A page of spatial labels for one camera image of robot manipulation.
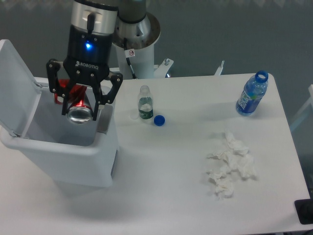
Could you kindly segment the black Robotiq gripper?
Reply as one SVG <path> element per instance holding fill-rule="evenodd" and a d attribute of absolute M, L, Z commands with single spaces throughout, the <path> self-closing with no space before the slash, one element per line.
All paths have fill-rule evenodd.
<path fill-rule="evenodd" d="M 123 82 L 119 72 L 109 72 L 108 61 L 112 46 L 112 34 L 88 33 L 87 30 L 70 26 L 67 57 L 63 62 L 50 59 L 46 64 L 49 89 L 63 98 L 62 115 L 68 113 L 68 103 L 73 102 L 77 94 L 75 85 L 92 87 L 95 106 L 92 120 L 97 120 L 100 105 L 112 104 Z M 64 87 L 58 79 L 61 66 L 69 79 Z M 110 80 L 112 87 L 107 94 L 102 93 L 101 81 Z"/>

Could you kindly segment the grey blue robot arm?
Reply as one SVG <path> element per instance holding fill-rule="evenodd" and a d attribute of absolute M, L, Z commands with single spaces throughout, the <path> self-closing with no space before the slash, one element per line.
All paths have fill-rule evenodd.
<path fill-rule="evenodd" d="M 96 120 L 123 82 L 123 75 L 108 66 L 117 13 L 112 3 L 74 1 L 67 57 L 46 64 L 49 89 L 62 98 L 62 115 L 72 123 Z"/>

